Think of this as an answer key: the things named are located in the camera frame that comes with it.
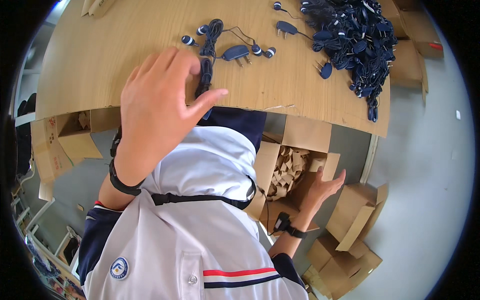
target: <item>hand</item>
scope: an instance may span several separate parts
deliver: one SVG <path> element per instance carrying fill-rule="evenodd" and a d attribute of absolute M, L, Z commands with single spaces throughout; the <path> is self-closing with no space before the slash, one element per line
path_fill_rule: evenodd
<path fill-rule="evenodd" d="M 307 211 L 314 215 L 320 209 L 322 203 L 342 187 L 345 182 L 345 174 L 345 169 L 343 169 L 337 179 L 332 181 L 322 181 L 324 170 L 323 167 L 319 167 L 315 176 L 315 181 L 309 188 L 307 196 L 303 199 L 300 211 Z"/>
<path fill-rule="evenodd" d="M 153 171 L 227 89 L 203 93 L 185 105 L 185 81 L 200 72 L 191 52 L 171 47 L 136 67 L 120 98 L 122 138 L 115 157 L 118 178 L 134 186 Z"/>

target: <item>forearm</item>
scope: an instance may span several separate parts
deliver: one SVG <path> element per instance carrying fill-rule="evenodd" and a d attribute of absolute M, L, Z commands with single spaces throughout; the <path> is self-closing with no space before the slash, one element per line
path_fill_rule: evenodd
<path fill-rule="evenodd" d="M 315 213 L 316 211 L 312 210 L 300 211 L 298 216 L 292 221 L 291 226 L 303 232 L 307 231 L 308 225 L 312 221 Z M 300 242 L 301 239 L 291 236 L 288 232 L 283 232 L 268 251 L 268 255 L 274 257 L 279 253 L 285 253 L 293 258 Z"/>
<path fill-rule="evenodd" d="M 103 180 L 100 192 L 98 193 L 98 200 L 103 206 L 113 210 L 121 210 L 125 208 L 134 198 L 135 196 L 122 193 L 114 188 L 110 182 L 109 174 Z"/>

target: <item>pile of earphones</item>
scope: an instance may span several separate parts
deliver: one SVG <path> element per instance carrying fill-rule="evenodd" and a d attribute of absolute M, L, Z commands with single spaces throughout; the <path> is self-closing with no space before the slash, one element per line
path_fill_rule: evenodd
<path fill-rule="evenodd" d="M 303 0 L 300 11 L 316 30 L 312 49 L 325 49 L 337 70 L 352 71 L 350 90 L 367 97 L 368 119 L 378 119 L 377 97 L 395 60 L 398 43 L 392 23 L 382 16 L 376 0 Z"/>

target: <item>black strap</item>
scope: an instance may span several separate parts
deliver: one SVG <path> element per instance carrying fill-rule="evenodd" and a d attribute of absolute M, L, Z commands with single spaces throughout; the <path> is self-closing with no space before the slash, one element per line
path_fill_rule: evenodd
<path fill-rule="evenodd" d="M 190 202 L 190 201 L 211 201 L 211 200 L 221 200 L 225 203 L 233 205 L 234 207 L 244 210 L 252 200 L 248 201 L 238 201 L 231 200 L 222 196 L 211 196 L 211 195 L 197 195 L 197 196 L 177 196 L 171 193 L 168 194 L 153 194 L 153 202 L 155 205 L 162 205 L 165 203 L 180 203 L 180 202 Z"/>

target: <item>red sticker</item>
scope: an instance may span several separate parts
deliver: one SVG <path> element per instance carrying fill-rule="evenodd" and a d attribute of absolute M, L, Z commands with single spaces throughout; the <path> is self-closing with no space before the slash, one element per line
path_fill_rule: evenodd
<path fill-rule="evenodd" d="M 437 50 L 440 50 L 440 51 L 443 51 L 444 50 L 444 47 L 442 45 L 438 45 L 438 44 L 432 44 L 432 43 L 429 43 L 430 47 L 432 47 L 433 49 L 437 49 Z"/>

